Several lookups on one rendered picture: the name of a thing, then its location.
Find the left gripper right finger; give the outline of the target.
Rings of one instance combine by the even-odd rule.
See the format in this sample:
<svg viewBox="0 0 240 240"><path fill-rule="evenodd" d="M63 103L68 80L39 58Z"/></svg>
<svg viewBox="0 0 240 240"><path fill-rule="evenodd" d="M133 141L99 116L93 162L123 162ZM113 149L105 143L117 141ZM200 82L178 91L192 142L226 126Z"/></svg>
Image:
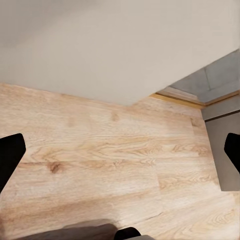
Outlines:
<svg viewBox="0 0 240 240"><path fill-rule="evenodd" d="M227 135L224 151L240 173L240 135L229 133Z"/></svg>

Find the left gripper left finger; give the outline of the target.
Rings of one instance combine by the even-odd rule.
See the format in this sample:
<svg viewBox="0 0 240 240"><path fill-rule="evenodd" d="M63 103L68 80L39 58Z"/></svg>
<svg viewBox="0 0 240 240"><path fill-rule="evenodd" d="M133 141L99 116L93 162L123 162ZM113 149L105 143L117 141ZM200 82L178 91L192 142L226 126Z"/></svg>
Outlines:
<svg viewBox="0 0 240 240"><path fill-rule="evenodd" d="M0 193L26 153L22 133L0 138Z"/></svg>

